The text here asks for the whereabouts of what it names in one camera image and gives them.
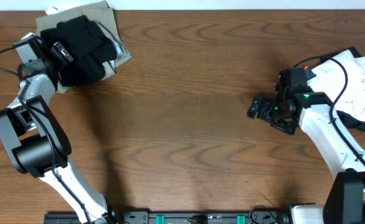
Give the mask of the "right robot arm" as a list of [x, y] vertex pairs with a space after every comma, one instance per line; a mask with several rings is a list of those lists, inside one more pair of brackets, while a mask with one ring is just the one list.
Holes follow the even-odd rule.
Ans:
[[300, 128], [334, 179], [324, 204], [293, 205], [279, 223], [365, 223], [365, 150], [324, 93], [295, 93], [283, 101], [256, 96], [247, 116], [290, 135]]

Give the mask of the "black t-shirt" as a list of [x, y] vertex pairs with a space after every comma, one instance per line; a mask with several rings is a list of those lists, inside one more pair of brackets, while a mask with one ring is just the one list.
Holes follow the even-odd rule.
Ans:
[[59, 22], [55, 28], [42, 30], [40, 37], [51, 44], [61, 41], [74, 57], [71, 80], [60, 81], [62, 86], [88, 85], [101, 80], [106, 75], [103, 63], [117, 58], [113, 41], [85, 16]]

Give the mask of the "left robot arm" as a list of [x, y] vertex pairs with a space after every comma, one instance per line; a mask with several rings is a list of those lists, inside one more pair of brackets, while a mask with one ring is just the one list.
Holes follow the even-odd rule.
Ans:
[[0, 111], [0, 140], [14, 168], [50, 185], [74, 209], [78, 223], [116, 223], [107, 199], [75, 165], [68, 137], [49, 103], [57, 75], [38, 37], [13, 44], [22, 60], [16, 72], [20, 90]]

